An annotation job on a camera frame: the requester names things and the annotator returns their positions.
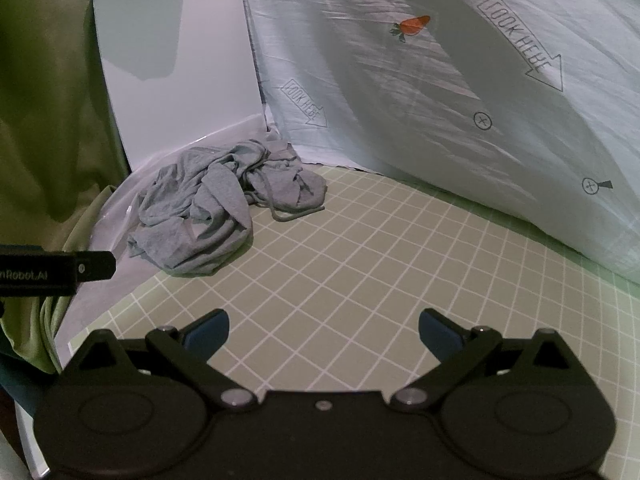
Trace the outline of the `light blue printed bedsheet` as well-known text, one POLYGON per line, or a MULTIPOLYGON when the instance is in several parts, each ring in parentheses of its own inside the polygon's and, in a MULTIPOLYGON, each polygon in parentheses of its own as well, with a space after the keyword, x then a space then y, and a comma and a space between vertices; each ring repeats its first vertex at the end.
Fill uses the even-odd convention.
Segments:
POLYGON ((639 0, 245 0, 278 131, 639 276, 639 0))

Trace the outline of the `green grid cutting mat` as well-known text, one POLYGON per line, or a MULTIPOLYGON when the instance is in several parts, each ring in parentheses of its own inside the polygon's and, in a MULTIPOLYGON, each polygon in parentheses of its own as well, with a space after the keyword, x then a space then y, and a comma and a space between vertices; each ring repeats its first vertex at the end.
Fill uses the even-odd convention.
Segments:
POLYGON ((70 311, 58 333, 67 359, 90 330, 140 337, 228 312, 213 366, 268 389, 381 390, 425 374, 435 358, 418 318, 510 338, 557 330, 617 417, 610 479, 639 474, 639 289, 523 221, 420 184, 324 167, 318 214, 277 222, 254 209, 247 252, 208 278, 155 272, 130 294, 70 311))

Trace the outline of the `grey zip hoodie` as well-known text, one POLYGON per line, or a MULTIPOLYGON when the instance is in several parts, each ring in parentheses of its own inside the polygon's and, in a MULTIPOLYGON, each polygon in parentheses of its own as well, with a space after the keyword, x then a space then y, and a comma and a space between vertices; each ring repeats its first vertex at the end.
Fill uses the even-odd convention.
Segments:
POLYGON ((129 255, 170 275, 211 274, 252 240, 251 206, 288 222, 322 211, 327 190, 286 142, 189 148, 138 194, 129 255))

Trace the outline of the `olive green cloth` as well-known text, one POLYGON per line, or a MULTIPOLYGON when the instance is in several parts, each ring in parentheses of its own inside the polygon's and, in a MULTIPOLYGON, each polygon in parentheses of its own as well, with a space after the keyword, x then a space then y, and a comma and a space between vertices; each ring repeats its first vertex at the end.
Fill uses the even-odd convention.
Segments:
POLYGON ((128 165, 93 0, 1 0, 1 241, 88 247, 128 165))

